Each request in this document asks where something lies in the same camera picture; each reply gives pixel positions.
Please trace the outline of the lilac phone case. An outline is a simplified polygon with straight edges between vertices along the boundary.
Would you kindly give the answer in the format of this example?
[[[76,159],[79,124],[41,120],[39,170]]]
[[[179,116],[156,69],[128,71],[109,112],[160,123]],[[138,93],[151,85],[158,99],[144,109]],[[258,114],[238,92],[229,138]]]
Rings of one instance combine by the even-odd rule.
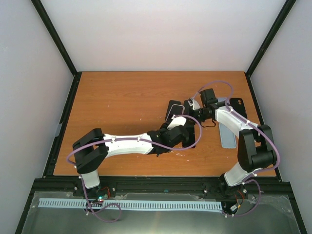
[[[218,100],[218,102],[224,102],[227,100],[227,98],[226,97],[218,97],[217,100]]]

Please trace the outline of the blue-edged black smartphone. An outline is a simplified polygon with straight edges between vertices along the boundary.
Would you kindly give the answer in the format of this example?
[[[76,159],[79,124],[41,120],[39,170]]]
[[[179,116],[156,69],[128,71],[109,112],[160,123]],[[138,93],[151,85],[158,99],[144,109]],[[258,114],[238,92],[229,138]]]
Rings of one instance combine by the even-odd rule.
[[[166,112],[165,120],[173,117],[173,115],[181,115],[183,112],[183,106],[180,101],[170,100]]]

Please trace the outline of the light blue phone case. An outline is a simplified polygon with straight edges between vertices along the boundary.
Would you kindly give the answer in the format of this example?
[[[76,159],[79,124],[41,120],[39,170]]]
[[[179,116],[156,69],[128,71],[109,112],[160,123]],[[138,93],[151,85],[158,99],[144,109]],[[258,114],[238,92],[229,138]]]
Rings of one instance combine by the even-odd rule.
[[[237,147],[235,134],[224,124],[219,124],[221,146],[224,149],[235,149]]]

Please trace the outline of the black phone case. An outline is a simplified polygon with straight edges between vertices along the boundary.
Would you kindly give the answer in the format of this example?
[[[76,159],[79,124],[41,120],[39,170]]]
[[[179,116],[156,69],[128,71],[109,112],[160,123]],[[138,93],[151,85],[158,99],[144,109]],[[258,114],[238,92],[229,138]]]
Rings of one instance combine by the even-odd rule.
[[[242,98],[233,97],[230,99],[230,105],[244,118],[247,118],[246,109]]]

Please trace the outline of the beige phone case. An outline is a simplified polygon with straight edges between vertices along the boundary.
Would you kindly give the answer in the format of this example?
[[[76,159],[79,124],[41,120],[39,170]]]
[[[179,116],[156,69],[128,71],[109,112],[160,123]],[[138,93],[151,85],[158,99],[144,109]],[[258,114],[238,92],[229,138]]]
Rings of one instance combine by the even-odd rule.
[[[165,116],[165,121],[170,120],[174,115],[182,115],[184,111],[184,106],[181,104],[168,104],[167,113]]]

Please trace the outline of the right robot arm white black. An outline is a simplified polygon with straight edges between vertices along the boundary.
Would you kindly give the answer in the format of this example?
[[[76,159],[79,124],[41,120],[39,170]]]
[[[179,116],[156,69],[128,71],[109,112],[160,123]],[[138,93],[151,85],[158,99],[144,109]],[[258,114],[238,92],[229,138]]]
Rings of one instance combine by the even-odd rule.
[[[258,125],[239,114],[228,99],[218,101],[213,89],[198,92],[202,106],[195,97],[188,99],[190,114],[200,123],[212,119],[227,127],[238,138],[237,163],[219,178],[218,192],[222,196],[234,194],[234,190],[256,176],[258,172],[274,170],[280,162],[268,125]]]

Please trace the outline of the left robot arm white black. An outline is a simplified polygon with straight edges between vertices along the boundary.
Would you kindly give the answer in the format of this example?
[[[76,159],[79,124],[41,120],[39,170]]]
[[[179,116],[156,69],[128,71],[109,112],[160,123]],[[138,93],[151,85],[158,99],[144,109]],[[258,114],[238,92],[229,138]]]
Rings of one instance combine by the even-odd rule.
[[[165,123],[158,130],[134,136],[104,134],[100,128],[95,128],[73,144],[73,151],[85,192],[97,196],[101,192],[98,167],[105,158],[125,154],[158,156],[180,143],[184,148],[195,147],[194,125]]]

